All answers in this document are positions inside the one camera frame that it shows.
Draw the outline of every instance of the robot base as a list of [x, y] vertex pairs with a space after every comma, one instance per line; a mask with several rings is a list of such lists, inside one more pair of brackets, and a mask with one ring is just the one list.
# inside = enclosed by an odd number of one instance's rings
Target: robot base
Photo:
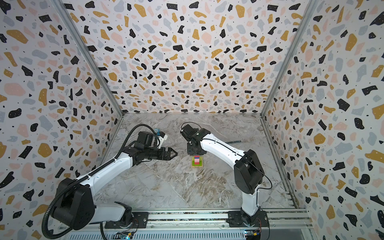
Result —
[[259, 226], [268, 227], [269, 221], [267, 220], [266, 212], [257, 210], [253, 216], [249, 216], [244, 211], [229, 211], [228, 220], [229, 227], [252, 227]]

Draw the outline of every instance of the marble floor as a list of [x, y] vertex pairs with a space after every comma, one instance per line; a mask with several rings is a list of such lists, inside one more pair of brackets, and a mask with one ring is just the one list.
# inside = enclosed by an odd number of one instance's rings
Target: marble floor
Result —
[[[233, 169], [211, 153], [204, 155], [202, 168], [191, 167], [187, 142], [180, 134], [182, 123], [192, 121], [211, 131], [221, 140], [236, 141], [238, 149], [254, 150], [271, 179], [273, 187], [261, 190], [263, 208], [293, 208], [291, 196], [284, 189], [258, 115], [245, 114], [126, 114], [111, 146], [111, 159], [132, 127], [144, 123], [168, 135], [163, 147], [172, 147], [178, 156], [171, 161], [143, 162], [115, 177], [95, 196], [97, 202], [119, 201], [139, 208], [240, 208], [241, 191], [234, 182]], [[136, 139], [139, 127], [128, 142]], [[263, 186], [269, 187], [264, 177]]]

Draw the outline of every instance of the terrazzo wallpaper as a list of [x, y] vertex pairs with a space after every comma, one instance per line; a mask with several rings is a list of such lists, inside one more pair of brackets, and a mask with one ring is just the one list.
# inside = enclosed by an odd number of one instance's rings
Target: terrazzo wallpaper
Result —
[[45, 239], [58, 183], [100, 164], [118, 119], [51, 2], [0, 8], [0, 239]]
[[304, 0], [65, 0], [124, 112], [260, 112]]
[[384, 232], [384, 3], [319, 1], [265, 119], [319, 239]]

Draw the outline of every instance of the mounting plate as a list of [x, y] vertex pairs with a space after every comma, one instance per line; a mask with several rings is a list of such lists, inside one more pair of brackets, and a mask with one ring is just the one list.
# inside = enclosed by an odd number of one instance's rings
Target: mounting plate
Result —
[[[260, 220], [262, 227], [269, 226], [265, 211], [260, 210], [257, 219]], [[240, 211], [229, 211], [227, 223], [229, 223], [229, 227], [249, 227], [243, 223]]]
[[[133, 212], [133, 226], [131, 229], [136, 229], [136, 228], [146, 228], [147, 227], [147, 222], [148, 222], [148, 212]], [[119, 226], [115, 224], [116, 222], [114, 221], [108, 221], [105, 223], [104, 228], [105, 229], [118, 229]]]

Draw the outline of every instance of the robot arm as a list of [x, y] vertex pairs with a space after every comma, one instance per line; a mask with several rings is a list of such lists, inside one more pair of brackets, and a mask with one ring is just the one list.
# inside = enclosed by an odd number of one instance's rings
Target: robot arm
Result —
[[239, 150], [219, 140], [210, 131], [192, 128], [189, 124], [180, 133], [188, 142], [188, 154], [203, 155], [210, 152], [233, 168], [236, 186], [242, 191], [242, 218], [244, 223], [252, 226], [258, 212], [257, 191], [264, 174], [256, 153]]

